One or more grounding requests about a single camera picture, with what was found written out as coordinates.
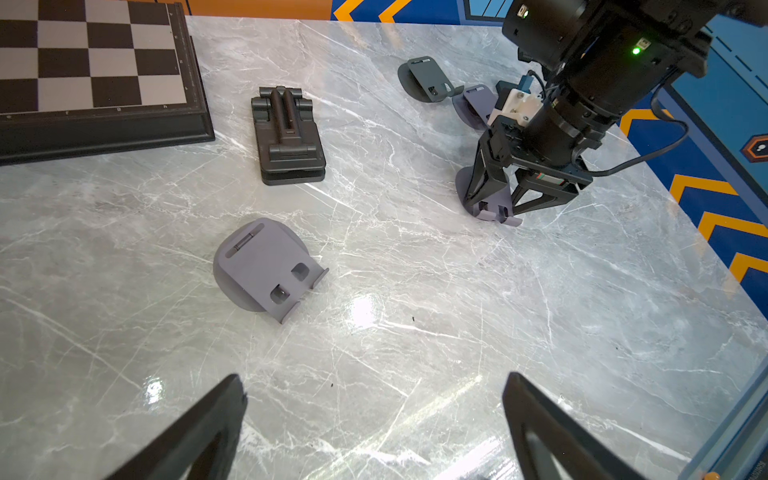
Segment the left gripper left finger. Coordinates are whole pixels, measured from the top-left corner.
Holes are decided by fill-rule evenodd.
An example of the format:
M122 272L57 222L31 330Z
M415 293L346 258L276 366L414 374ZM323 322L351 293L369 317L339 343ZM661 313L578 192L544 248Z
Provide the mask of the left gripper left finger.
M232 469L248 397L230 374L114 471L111 479L226 479Z

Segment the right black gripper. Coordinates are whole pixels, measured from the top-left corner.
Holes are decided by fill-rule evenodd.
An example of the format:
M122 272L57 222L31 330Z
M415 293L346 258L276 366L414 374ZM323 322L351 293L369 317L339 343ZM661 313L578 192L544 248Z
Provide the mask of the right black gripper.
M524 129L505 116L497 117L478 142L472 175L462 204L472 206L509 185L504 168L515 167L517 185L511 194L515 215L567 204L587 188L593 177L583 164L556 166L524 142ZM522 202L529 192L538 193Z

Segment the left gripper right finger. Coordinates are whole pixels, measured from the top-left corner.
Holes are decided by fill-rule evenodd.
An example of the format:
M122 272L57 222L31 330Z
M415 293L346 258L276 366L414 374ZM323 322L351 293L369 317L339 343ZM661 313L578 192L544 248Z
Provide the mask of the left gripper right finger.
M502 403L525 479L642 477L522 374L509 374Z

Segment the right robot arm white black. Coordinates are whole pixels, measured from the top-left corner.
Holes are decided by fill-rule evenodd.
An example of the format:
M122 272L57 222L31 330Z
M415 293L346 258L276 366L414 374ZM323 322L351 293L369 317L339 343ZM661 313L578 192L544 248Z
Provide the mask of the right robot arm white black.
M516 1L502 25L524 62L547 76L543 102L522 121L500 116L478 142L457 190L465 210L510 223L564 205L599 177L584 160L642 98L689 73L703 77L723 15L763 27L763 1Z

